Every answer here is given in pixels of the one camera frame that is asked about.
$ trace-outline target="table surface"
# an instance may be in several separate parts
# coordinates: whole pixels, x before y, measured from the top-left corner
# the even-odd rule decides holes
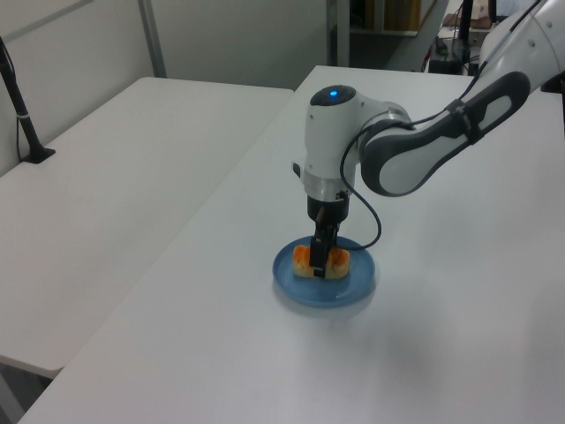
[[[141,79],[0,178],[0,361],[64,367],[291,94]]]
[[[377,208],[376,290],[337,309],[274,285],[313,232],[290,161],[318,89],[348,84],[412,119],[465,77],[317,67],[27,413],[32,423],[561,423],[565,158],[561,98],[505,125]],[[341,234],[374,223],[358,201]]]

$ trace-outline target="orange food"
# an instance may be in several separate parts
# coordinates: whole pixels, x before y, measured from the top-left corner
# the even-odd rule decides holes
[[[298,245],[292,255],[292,268],[297,276],[314,277],[314,268],[310,266],[310,247]],[[332,247],[326,262],[326,279],[346,276],[350,269],[350,253],[338,247]]]

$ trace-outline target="robotic arm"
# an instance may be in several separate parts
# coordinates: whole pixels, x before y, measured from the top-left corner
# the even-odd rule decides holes
[[[325,276],[329,249],[348,215],[350,192],[340,175],[347,143],[357,138],[343,164],[351,186],[361,163],[361,176],[376,193],[396,197],[414,192],[565,70],[565,2],[537,1],[527,14],[504,20],[486,37],[480,62],[480,78],[419,128],[401,106],[368,99],[351,87],[328,87],[314,95],[308,107],[305,165],[294,163],[293,170],[304,183],[308,215],[316,224],[310,258],[316,276]]]

